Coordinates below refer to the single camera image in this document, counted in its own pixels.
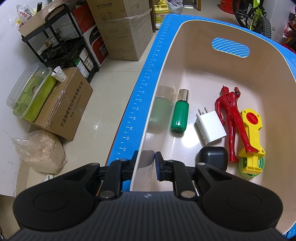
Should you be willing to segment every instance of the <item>red bucket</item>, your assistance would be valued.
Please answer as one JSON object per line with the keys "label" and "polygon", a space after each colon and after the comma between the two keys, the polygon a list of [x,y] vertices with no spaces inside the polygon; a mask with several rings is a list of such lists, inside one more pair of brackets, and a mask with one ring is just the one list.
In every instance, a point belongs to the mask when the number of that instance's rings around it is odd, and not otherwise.
{"label": "red bucket", "polygon": [[232,9],[232,0],[221,0],[220,9],[224,12],[234,14]]}

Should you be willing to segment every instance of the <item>white phone charger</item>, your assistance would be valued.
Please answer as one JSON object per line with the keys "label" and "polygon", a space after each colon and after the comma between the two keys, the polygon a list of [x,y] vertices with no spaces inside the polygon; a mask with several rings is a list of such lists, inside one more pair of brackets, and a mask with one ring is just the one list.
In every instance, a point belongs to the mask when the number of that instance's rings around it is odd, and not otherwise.
{"label": "white phone charger", "polygon": [[201,113],[200,109],[198,112],[200,115],[197,115],[195,122],[206,145],[221,140],[227,135],[216,111],[208,112],[205,107],[205,114]]}

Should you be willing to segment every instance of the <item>white paper cup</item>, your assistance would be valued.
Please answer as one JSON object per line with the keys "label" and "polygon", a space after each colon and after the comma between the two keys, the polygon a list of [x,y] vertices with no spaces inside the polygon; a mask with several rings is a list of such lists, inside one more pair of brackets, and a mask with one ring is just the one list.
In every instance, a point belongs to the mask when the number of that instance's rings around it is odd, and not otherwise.
{"label": "white paper cup", "polygon": [[56,67],[54,71],[56,73],[52,72],[52,77],[55,77],[60,82],[63,82],[66,79],[67,76],[65,75],[60,66]]}

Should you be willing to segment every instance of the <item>bicycle pedal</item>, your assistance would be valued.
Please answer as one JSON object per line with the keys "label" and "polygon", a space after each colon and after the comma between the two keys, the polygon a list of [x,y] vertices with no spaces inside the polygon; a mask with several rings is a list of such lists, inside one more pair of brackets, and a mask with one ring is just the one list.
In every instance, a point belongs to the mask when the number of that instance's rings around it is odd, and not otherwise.
{"label": "bicycle pedal", "polygon": [[235,16],[239,19],[244,19],[244,18],[246,18],[247,15],[244,10],[237,9],[235,12]]}

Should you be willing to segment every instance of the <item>yellow bottle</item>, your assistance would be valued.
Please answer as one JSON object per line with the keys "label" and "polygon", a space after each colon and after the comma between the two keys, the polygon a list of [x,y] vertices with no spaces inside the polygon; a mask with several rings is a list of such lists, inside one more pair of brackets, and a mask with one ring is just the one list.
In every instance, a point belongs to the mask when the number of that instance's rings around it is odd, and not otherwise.
{"label": "yellow bottle", "polygon": [[163,23],[166,15],[169,14],[168,5],[166,0],[160,0],[159,5],[154,5],[155,22]]}

